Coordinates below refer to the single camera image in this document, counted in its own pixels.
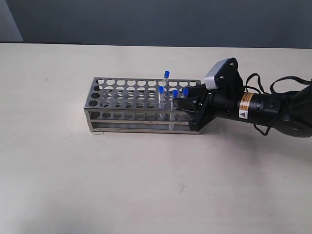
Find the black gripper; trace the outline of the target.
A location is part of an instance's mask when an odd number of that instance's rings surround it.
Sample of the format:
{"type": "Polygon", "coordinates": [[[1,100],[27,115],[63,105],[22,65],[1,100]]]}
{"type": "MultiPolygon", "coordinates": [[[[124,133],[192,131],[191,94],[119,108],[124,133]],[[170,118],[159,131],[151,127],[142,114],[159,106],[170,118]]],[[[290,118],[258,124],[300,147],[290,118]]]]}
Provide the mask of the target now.
{"type": "Polygon", "coordinates": [[[186,87],[189,89],[188,97],[173,99],[176,110],[194,115],[189,121],[192,131],[200,131],[216,117],[238,118],[238,101],[244,94],[244,87],[237,60],[229,59],[217,77],[218,89],[207,90],[205,84],[190,86],[186,87]]]}

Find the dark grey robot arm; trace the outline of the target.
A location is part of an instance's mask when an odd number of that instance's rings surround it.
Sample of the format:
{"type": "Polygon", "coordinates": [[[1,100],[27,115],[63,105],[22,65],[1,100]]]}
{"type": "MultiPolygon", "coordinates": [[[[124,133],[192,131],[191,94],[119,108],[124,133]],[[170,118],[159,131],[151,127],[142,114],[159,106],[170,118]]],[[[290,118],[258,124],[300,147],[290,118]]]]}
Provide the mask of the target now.
{"type": "Polygon", "coordinates": [[[277,92],[270,86],[264,91],[261,80],[258,88],[243,81],[235,58],[217,62],[204,78],[204,84],[188,88],[185,97],[173,99],[176,109],[190,116],[189,127],[200,131],[215,118],[250,123],[263,136],[276,129],[292,137],[312,135],[312,82],[296,76],[294,80],[305,86],[301,91],[277,92]]]}

